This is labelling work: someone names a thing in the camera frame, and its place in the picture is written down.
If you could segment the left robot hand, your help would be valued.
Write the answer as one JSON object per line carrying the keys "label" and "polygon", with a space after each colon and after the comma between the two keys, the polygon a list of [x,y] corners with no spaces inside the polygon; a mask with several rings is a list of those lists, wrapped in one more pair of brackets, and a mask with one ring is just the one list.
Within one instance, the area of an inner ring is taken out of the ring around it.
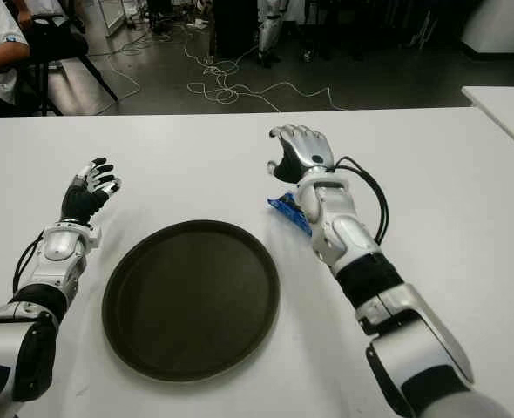
{"label": "left robot hand", "polygon": [[65,192],[60,220],[88,225],[91,217],[121,188],[121,180],[113,169],[107,158],[95,158],[79,169]]}

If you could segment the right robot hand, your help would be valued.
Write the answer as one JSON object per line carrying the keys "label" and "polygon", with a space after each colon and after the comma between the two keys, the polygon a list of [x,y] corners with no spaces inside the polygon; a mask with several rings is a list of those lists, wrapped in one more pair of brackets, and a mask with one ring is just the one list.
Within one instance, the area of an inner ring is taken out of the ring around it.
{"label": "right robot hand", "polygon": [[328,140],[318,131],[303,125],[283,125],[273,128],[269,137],[280,142],[283,154],[280,163],[267,162],[267,171],[282,182],[297,184],[310,173],[335,167]]}

